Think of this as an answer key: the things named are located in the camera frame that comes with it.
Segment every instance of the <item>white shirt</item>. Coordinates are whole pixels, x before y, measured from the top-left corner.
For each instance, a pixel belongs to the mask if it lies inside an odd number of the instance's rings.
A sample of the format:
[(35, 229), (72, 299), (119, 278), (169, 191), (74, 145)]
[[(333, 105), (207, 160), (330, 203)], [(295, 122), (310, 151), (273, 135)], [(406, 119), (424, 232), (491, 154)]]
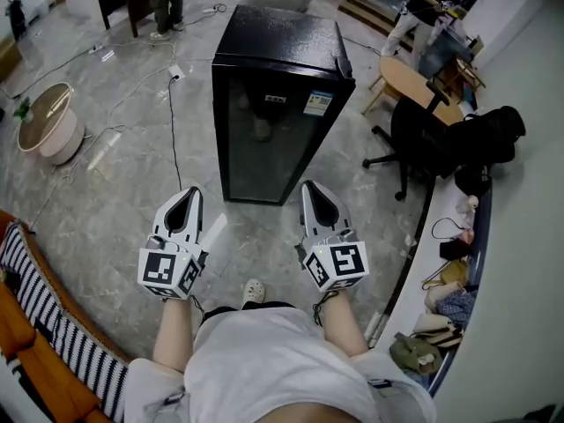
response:
[[(371, 385), (383, 380), (390, 386)], [(174, 395), (180, 400), (165, 403)], [(296, 308), (210, 318), (197, 333), (183, 377), (148, 360), (134, 360), (125, 399), (126, 423), (251, 423), (298, 403), (326, 404), (362, 423), (435, 419), (431, 397), (389, 356), (368, 352), (349, 359)]]

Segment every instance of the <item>gray tile floor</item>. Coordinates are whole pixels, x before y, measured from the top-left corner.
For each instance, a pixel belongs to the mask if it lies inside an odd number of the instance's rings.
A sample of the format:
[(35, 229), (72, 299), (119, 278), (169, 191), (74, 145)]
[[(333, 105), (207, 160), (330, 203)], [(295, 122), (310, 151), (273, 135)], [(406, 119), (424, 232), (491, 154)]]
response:
[[(225, 3), (232, 11), (240, 0), (185, 0), (190, 22), (201, 10)], [(335, 19), (344, 36), (380, 48), (383, 36), (337, 10), (338, 0), (315, 0), (311, 14)], [(211, 62), (229, 20), (229, 12), (187, 27), (178, 40), (175, 62), (187, 77), (173, 84), (176, 145), (182, 182), (204, 194), (204, 232), (225, 213), (228, 226), (209, 256), (195, 294), (204, 308), (237, 306), (248, 278), (267, 285), (268, 298), (289, 301), (311, 313), (319, 300), (311, 279), (302, 271), (293, 245), (301, 238), (297, 194), (283, 207), (226, 203), (221, 197), (218, 154), (212, 113)], [(125, 124), (124, 132), (105, 131), (63, 180), (41, 212), (34, 230), (48, 260), (64, 285), (93, 320), (126, 351), (148, 356), (157, 333), (162, 303), (137, 285), (137, 252), (145, 245), (156, 209), (177, 191), (168, 109), (168, 73), (147, 79), (108, 121), (109, 110), (135, 90), (147, 74), (168, 66), (172, 47), (151, 46), (154, 22), (140, 27), (132, 41), (126, 20), (105, 31), (101, 23), (78, 19), (57, 6), (34, 25), (19, 43), (25, 57), (4, 83), (19, 92), (45, 71), (77, 52), (103, 42), (100, 52), (81, 56), (34, 85), (32, 99), (47, 86), (66, 81), (74, 89), (71, 106), (88, 132), (96, 136), (109, 125)], [(345, 42), (357, 89), (308, 167), (305, 177), (328, 186), (348, 204), (360, 238), (367, 242), (371, 275), (352, 290), (354, 311), (363, 329), (382, 312), (404, 262), (406, 236), (413, 235), (424, 190), (410, 184), (404, 203), (394, 199), (399, 187), (397, 165), (360, 167), (365, 157), (388, 151), (370, 132), (376, 123), (389, 126), (393, 101), (360, 114), (369, 100), (378, 56)], [(113, 49), (107, 61), (101, 58)], [(13, 104), (0, 97), (7, 116), (0, 123), (0, 208), (25, 221), (35, 220), (69, 164), (53, 170), (41, 159), (18, 149)], [(84, 152), (93, 137), (85, 140)], [(199, 314), (195, 312), (195, 322)]]

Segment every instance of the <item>cable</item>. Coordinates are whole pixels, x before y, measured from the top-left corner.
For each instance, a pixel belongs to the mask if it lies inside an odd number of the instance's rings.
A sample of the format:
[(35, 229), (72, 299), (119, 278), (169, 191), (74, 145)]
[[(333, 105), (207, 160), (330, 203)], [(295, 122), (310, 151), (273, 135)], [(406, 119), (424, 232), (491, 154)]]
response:
[(80, 52), (79, 54), (74, 55), (71, 59), (65, 61), (63, 64), (61, 64), (60, 66), (55, 67), (54, 69), (48, 70), (47, 72), (45, 72), (43, 75), (41, 75), (39, 78), (35, 79), (34, 82), (28, 86), (26, 89), (24, 89), (23, 91), (21, 91), (20, 93), (17, 93), (16, 95), (14, 95), (13, 97), (10, 96), (3, 88), (2, 89), (2, 93), (4, 93), (4, 95), (11, 100), (17, 100), (21, 97), (22, 94), (26, 93), (29, 88), (31, 88), (33, 85), (36, 85), (37, 83), (39, 83), (40, 81), (42, 81), (47, 75), (49, 75), (51, 72), (55, 72), (58, 71), (59, 69), (61, 69), (62, 67), (66, 66), (68, 63), (70, 63), (71, 61), (76, 60), (77, 58), (79, 58), (80, 56), (88, 53), (92, 48), (89, 47), (87, 50), (85, 50), (84, 52)]
[(192, 300), (194, 301), (194, 305), (196, 306), (196, 308), (200, 311), (200, 313), (202, 314), (202, 320), (204, 320), (205, 317), (205, 310), (202, 307), (202, 304), (200, 304), (200, 301), (197, 300), (197, 297), (194, 296), (193, 294), (190, 295), (190, 298), (192, 298)]
[(452, 224), (454, 224), (460, 230), (464, 230), (464, 227), (460, 227), (452, 218), (446, 217), (446, 218), (437, 219), (434, 222), (433, 227), (431, 227), (431, 236), (433, 238), (435, 238), (436, 240), (454, 240), (454, 237), (451, 237), (451, 236), (436, 236), (434, 234), (434, 228), (436, 227), (436, 225), (439, 224), (441, 221), (444, 221), (445, 219), (450, 221)]
[(322, 323), (321, 323), (321, 317), (319, 316), (319, 314), (321, 313), (321, 309), (323, 307), (323, 304), (331, 299), (334, 298), (335, 296), (338, 295), (338, 292), (327, 292), (322, 299), (317, 302), (317, 304), (314, 304), (313, 308), (314, 308), (314, 321), (315, 324), (317, 324), (318, 326), (323, 327)]
[[(215, 5), (214, 5), (214, 9), (215, 9), (216, 7), (220, 7), (221, 5), (225, 6), (224, 4), (215, 4)], [(214, 13), (211, 14), (210, 16), (206, 16), (205, 18), (200, 18), (199, 20), (202, 20), (202, 19), (206, 19), (206, 18), (208, 18), (208, 17), (211, 17), (211, 16), (215, 15), (217, 12), (225, 12), (225, 10), (221, 11), (221, 10), (217, 9), (216, 12), (214, 12)], [(37, 223), (37, 220), (39, 219), (39, 217), (40, 217), (41, 214), (43, 213), (43, 210), (45, 210), (45, 207), (47, 206), (47, 204), (48, 204), (49, 201), (51, 200), (51, 197), (53, 196), (53, 194), (55, 193), (55, 190), (56, 190), (57, 187), (61, 184), (61, 182), (62, 182), (63, 180), (66, 180), (67, 183), (72, 184), (72, 182), (73, 182), (73, 179), (72, 179), (72, 172), (73, 172), (74, 169), (77, 167), (78, 163), (79, 163), (80, 160), (84, 157), (84, 155), (93, 147), (93, 145), (96, 144), (96, 141), (98, 141), (98, 139), (101, 137), (101, 135), (102, 135), (106, 130), (116, 130), (116, 131), (119, 131), (119, 132), (123, 132), (123, 131), (125, 131), (125, 130), (127, 129), (127, 125), (125, 125), (125, 124), (117, 124), (117, 125), (113, 125), (113, 126), (109, 125), (109, 122), (110, 122), (110, 120), (111, 120), (112, 114), (114, 113), (114, 111), (115, 111), (120, 105), (122, 105), (122, 103), (124, 103), (129, 97), (131, 97), (131, 96), (135, 93), (135, 91), (136, 91), (137, 89), (139, 89), (139, 87), (140, 87), (148, 78), (150, 78), (150, 77), (152, 77), (153, 75), (156, 75), (156, 74), (158, 74), (158, 73), (160, 73), (160, 72), (162, 72), (162, 71), (166, 71), (166, 70), (168, 70), (168, 68), (169, 68), (170, 66), (172, 66), (172, 64), (173, 64), (173, 62), (174, 62), (174, 59), (176, 58), (176, 44), (178, 44), (178, 41), (179, 41), (180, 39), (181, 39), (181, 38), (178, 38), (175, 43), (172, 43), (172, 42), (131, 41), (131, 42), (126, 42), (126, 43), (124, 43), (124, 44), (106, 44), (106, 45), (104, 46), (104, 47), (111, 47), (111, 46), (124, 47), (124, 46), (128, 46), (128, 45), (131, 45), (131, 44), (147, 44), (147, 45), (153, 45), (153, 46), (170, 45), (170, 46), (172, 46), (172, 48), (173, 48), (173, 54), (172, 54), (172, 56), (171, 56), (169, 65), (168, 65), (167, 67), (160, 68), (160, 69), (156, 70), (155, 72), (151, 72), (150, 74), (145, 75), (145, 76), (141, 79), (141, 81), (140, 81), (139, 83), (137, 83), (137, 85), (133, 88), (133, 90), (132, 90), (130, 93), (128, 93), (125, 97), (123, 97), (123, 99), (121, 99), (119, 102), (117, 102), (117, 103), (112, 107), (112, 109), (109, 110), (109, 112), (108, 112), (108, 118), (107, 118), (107, 120), (106, 120), (106, 126), (100, 131), (100, 133), (98, 133), (98, 135), (96, 135), (96, 136), (94, 137), (93, 141), (88, 145), (88, 147), (86, 147), (86, 148), (77, 156), (77, 158), (75, 159), (74, 163), (72, 164), (72, 166), (71, 166), (70, 169), (68, 170), (67, 174), (65, 174), (63, 177), (61, 177), (61, 178), (55, 183), (55, 185), (53, 186), (53, 188), (52, 188), (51, 191), (49, 192), (47, 198), (46, 198), (45, 201), (43, 202), (43, 205), (42, 205), (41, 208), (39, 209), (39, 211), (38, 211), (38, 213), (37, 213), (37, 216), (33, 219), (33, 222), (32, 222), (31, 225), (29, 226), (30, 230), (33, 229), (33, 227), (34, 227), (35, 224)], [(68, 60), (68, 61), (65, 62), (64, 64), (62, 64), (62, 65), (60, 65), (59, 67), (57, 67), (57, 68), (51, 70), (50, 72), (47, 72), (47, 73), (44, 74), (41, 78), (35, 80), (35, 82), (33, 82), (33, 84), (31, 84), (30, 86), (28, 86), (28, 87), (24, 90), (24, 92), (27, 91), (27, 90), (28, 90), (31, 86), (33, 86), (35, 83), (37, 83), (38, 81), (40, 81), (41, 79), (43, 79), (44, 77), (46, 77), (46, 76), (47, 76), (49, 73), (51, 73), (52, 71), (56, 71), (56, 70), (58, 70), (58, 69), (61, 69), (65, 64), (70, 63), (70, 62), (73, 61), (74, 59), (78, 58), (79, 56), (82, 56), (84, 53), (86, 53), (86, 52), (88, 52), (88, 51), (90, 51), (90, 50), (91, 50), (91, 49), (89, 48), (89, 49), (86, 50), (85, 52), (82, 52), (82, 53), (80, 53), (80, 54), (78, 54), (78, 55), (73, 56), (70, 60)], [(171, 82), (169, 82), (169, 84), (168, 84), (168, 95), (169, 95), (169, 98), (170, 98), (170, 83), (171, 83)], [(173, 117), (173, 115), (172, 115), (172, 111), (173, 111), (173, 110), (172, 110), (172, 101), (170, 102), (170, 106), (171, 106), (171, 107), (170, 107), (170, 108), (171, 108), (171, 116), (172, 116), (172, 118), (173, 118), (173, 123), (174, 123), (174, 117)], [(177, 171), (177, 173), (178, 173), (178, 165), (176, 164), (176, 155), (175, 155), (175, 151), (174, 151), (174, 163), (175, 163), (175, 165), (176, 165), (176, 171)]]
[[(226, 12), (227, 11), (227, 6), (225, 4), (214, 4), (213, 5), (213, 10), (214, 12), (210, 13), (210, 14), (206, 14), (205, 16), (201, 17), (200, 19), (196, 19), (193, 22), (189, 22), (188, 24), (186, 24), (185, 26), (191, 26), (196, 24), (197, 22), (199, 22), (200, 20), (204, 20), (210, 17), (215, 16), (218, 12)], [(131, 41), (131, 42), (126, 42), (124, 44), (105, 44), (104, 47), (110, 47), (110, 46), (119, 46), (119, 47), (123, 47), (123, 46), (127, 46), (130, 44), (147, 44), (147, 45), (152, 45), (152, 46), (159, 46), (159, 45), (171, 45), (173, 46), (173, 57), (171, 59), (170, 65), (172, 66), (174, 59), (175, 59), (175, 53), (176, 53), (176, 44), (178, 43), (178, 41), (181, 38), (177, 39), (176, 42), (173, 44), (172, 42), (159, 42), (159, 43), (155, 43), (155, 42), (146, 42), (146, 41)], [(54, 69), (48, 70), (47, 72), (45, 72), (42, 76), (40, 76), (39, 78), (35, 79), (34, 82), (29, 85), (28, 87), (26, 87), (23, 91), (16, 93), (15, 95), (11, 96), (9, 95), (3, 87), (0, 87), (0, 91), (2, 91), (2, 94), (5, 95), (8, 99), (10, 100), (17, 100), (19, 99), (22, 94), (26, 93), (33, 85), (36, 85), (37, 83), (39, 83), (40, 81), (42, 81), (47, 75), (49, 75), (52, 72), (58, 71), (59, 69), (62, 69), (64, 66), (66, 66), (68, 63), (76, 60), (77, 58), (81, 57), (82, 55), (90, 52), (90, 50), (92, 50), (92, 48), (88, 48), (87, 50), (85, 50), (84, 52), (80, 52), (76, 55), (74, 55), (72, 58), (70, 58), (69, 60), (65, 61), (63, 64), (61, 64), (60, 66), (55, 67)], [(185, 61), (208, 61), (208, 60), (185, 60)]]
[(343, 39), (345, 39), (345, 40), (347, 40), (347, 41), (349, 41), (349, 42), (352, 42), (353, 44), (356, 44), (357, 46), (361, 46), (361, 47), (367, 48), (367, 49), (370, 50), (372, 53), (374, 53), (374, 54), (376, 54), (376, 55), (378, 55), (378, 56), (382, 56), (382, 54), (380, 53), (380, 50), (376, 50), (374, 47), (365, 46), (364, 44), (360, 44), (360, 42), (357, 42), (357, 41), (355, 41), (355, 40), (353, 40), (353, 39), (350, 39), (350, 38), (347, 38), (347, 37), (345, 37), (345, 36), (343, 36)]
[(173, 132), (173, 153), (174, 153), (174, 167), (176, 167), (176, 175), (178, 177), (178, 186), (180, 187), (180, 191), (182, 191), (182, 179), (180, 178), (180, 170), (178, 169), (178, 161), (176, 160), (176, 141), (174, 139), (174, 111), (173, 111), (173, 95), (170, 93), (170, 86), (172, 83), (178, 79), (178, 76), (175, 75), (170, 79), (168, 82), (168, 103), (170, 103), (170, 126)]

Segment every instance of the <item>white sneaker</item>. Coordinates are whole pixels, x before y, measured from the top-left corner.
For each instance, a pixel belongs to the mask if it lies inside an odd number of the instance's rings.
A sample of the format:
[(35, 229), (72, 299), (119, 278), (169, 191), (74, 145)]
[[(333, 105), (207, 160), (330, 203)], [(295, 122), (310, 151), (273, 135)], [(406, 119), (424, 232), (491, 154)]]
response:
[(151, 33), (151, 39), (154, 41), (168, 41), (170, 36), (168, 33), (160, 34), (159, 32)]
[(177, 24), (173, 24), (173, 30), (176, 32), (183, 32), (184, 28), (186, 28), (186, 24), (184, 22), (178, 22)]
[(241, 307), (243, 307), (246, 302), (256, 302), (257, 304), (264, 302), (264, 285), (255, 278), (249, 279), (245, 284)]

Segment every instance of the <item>white slipper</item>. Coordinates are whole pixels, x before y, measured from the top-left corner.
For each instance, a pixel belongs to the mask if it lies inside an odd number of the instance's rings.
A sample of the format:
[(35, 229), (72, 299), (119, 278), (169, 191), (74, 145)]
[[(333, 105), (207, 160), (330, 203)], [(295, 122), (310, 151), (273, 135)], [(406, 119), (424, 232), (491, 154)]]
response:
[(243, 302), (241, 307), (245, 305), (246, 302), (256, 302), (261, 304), (264, 302), (264, 285), (259, 280), (252, 278), (245, 284), (245, 289), (243, 290)]

